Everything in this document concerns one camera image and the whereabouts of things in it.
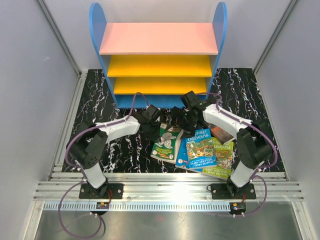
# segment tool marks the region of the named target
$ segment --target book cover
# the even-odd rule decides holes
[[[205,126],[210,129],[211,134],[221,143],[221,144],[227,144],[231,141],[235,140],[235,138],[223,130],[222,128],[212,124],[212,123],[205,123]]]
[[[189,169],[202,169],[217,165],[214,141],[210,130],[199,129],[193,137],[186,138]]]
[[[221,144],[213,137],[213,147],[215,149],[216,167],[205,167],[202,173],[220,179],[227,179],[232,173],[232,156],[234,150],[234,142]]]
[[[167,124],[160,125],[160,140],[155,142],[151,151],[151,157],[157,160],[175,164],[183,130],[172,126],[166,130]]]
[[[181,139],[181,144],[180,144],[178,155],[176,157],[175,166],[177,168],[193,171],[193,172],[196,172],[196,173],[201,173],[202,172],[202,168],[201,169],[189,169],[187,145],[186,145],[186,139],[185,138]]]

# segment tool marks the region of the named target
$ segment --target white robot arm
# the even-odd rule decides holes
[[[197,124],[207,122],[227,131],[237,140],[240,163],[227,180],[230,192],[243,188],[265,160],[273,153],[273,148],[257,131],[265,135],[268,124],[263,121],[251,121],[226,111],[211,99],[200,100],[193,91],[181,97],[184,109],[173,108],[172,120],[184,130],[186,137],[195,134]]]
[[[67,154],[70,155],[81,166],[81,171],[85,176],[96,196],[103,196],[108,187],[108,180],[104,176],[99,161],[103,154],[105,144],[117,138],[140,133],[148,140],[156,140],[160,130],[161,111],[153,105],[146,110],[134,112],[132,115],[121,119],[97,122],[94,125],[87,125],[83,122],[75,137],[67,145]]]

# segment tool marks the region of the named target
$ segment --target pink shelf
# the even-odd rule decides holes
[[[100,55],[217,55],[212,23],[108,23]]]

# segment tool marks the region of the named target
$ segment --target white wall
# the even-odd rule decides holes
[[[228,30],[220,68],[256,66],[290,0],[225,0]],[[101,69],[89,31],[89,8],[99,2],[107,21],[212,22],[219,0],[45,0],[75,61]]]
[[[282,158],[320,239],[320,1],[301,0],[257,74]]]
[[[0,1],[0,239],[22,239],[77,76],[35,0]]]

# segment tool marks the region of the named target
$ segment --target yellow shelf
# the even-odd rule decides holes
[[[181,95],[189,91],[206,92],[204,77],[118,77],[114,94]]]
[[[108,77],[211,77],[208,55],[113,55]]]

